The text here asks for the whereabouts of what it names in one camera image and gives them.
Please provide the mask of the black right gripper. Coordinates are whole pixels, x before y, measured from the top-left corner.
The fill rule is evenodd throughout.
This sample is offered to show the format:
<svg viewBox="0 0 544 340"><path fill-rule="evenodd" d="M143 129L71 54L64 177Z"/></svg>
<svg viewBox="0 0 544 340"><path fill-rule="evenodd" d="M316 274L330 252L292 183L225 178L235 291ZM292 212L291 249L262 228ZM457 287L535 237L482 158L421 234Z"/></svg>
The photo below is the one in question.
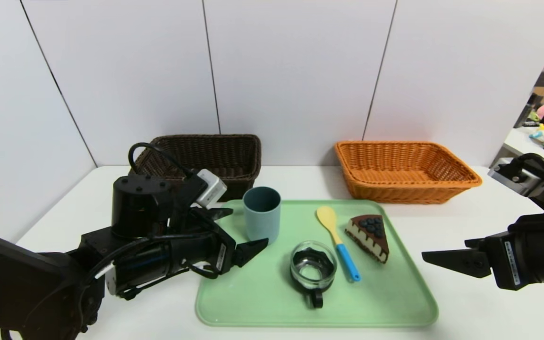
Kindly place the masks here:
<svg viewBox="0 0 544 340"><path fill-rule="evenodd" d="M501 289L519 290L529 284L544 283L544 214L523 215L508 230L487 238L466 239L468 249L423 252L432 265L475 278L494 274Z"/></svg>

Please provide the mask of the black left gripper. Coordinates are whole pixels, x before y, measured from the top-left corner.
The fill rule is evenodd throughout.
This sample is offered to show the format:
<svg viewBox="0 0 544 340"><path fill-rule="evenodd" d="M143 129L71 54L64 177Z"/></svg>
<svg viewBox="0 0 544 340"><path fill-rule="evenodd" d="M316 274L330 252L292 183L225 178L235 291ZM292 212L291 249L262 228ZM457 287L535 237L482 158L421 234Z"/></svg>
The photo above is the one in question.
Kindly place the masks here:
<svg viewBox="0 0 544 340"><path fill-rule="evenodd" d="M169 275L192 271L207 279L216 279L229 271L231 260L227 257L236 242L217 221L230 216L234 210L226 207L205 209L189 213L180 233L162 237L168 245ZM243 267L268 246L268 238L236 245L233 265Z"/></svg>

